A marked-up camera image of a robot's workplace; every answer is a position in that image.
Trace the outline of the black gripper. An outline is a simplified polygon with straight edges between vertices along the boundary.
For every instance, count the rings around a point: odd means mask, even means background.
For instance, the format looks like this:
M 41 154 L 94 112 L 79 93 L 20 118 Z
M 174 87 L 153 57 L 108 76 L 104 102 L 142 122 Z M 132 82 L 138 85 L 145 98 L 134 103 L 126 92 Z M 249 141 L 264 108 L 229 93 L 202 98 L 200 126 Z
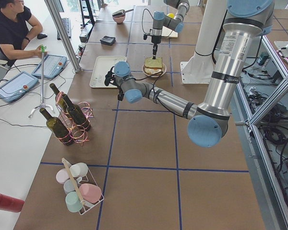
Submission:
M 147 37 L 151 37 L 151 42 L 153 43 L 153 56 L 152 59 L 156 59 L 156 54 L 157 54 L 157 49 L 158 45 L 161 43 L 161 38 L 162 38 L 162 29 L 150 29 L 150 31 L 144 32 L 144 40 L 147 39 Z
M 116 86 L 119 90 L 118 93 L 118 101 L 122 101 L 124 98 L 124 93 L 122 88 L 118 85 L 116 79 L 115 79 L 115 74 L 113 72 L 114 66 L 111 67 L 111 69 L 108 71 L 108 73 L 105 75 L 105 81 L 104 81 L 104 85 L 105 86 L 109 86 L 110 84 L 113 86 Z

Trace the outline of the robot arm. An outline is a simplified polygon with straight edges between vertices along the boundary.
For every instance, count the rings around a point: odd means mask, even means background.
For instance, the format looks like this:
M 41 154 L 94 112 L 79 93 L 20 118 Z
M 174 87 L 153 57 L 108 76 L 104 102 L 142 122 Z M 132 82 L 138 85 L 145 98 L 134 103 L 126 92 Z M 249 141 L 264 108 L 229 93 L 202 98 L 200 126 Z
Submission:
M 184 17 L 190 9 L 188 0 L 164 0 L 166 5 L 175 8 L 177 12 L 174 16 L 165 15 L 163 11 L 155 11 L 152 16 L 153 24 L 149 32 L 145 32 L 143 29 L 144 40 L 148 36 L 151 37 L 153 43 L 153 55 L 152 59 L 156 59 L 158 44 L 161 43 L 163 27 L 166 27 L 176 33 L 180 33 L 183 30 Z
M 190 140 L 201 147 L 212 147 L 228 130 L 229 103 L 250 45 L 254 38 L 271 31 L 274 5 L 272 0 L 209 0 L 206 3 L 194 55 L 181 64 L 183 83 L 208 86 L 200 104 L 136 80 L 125 61 L 110 69 L 105 84 L 119 89 L 119 100 L 135 103 L 147 98 L 188 119 Z

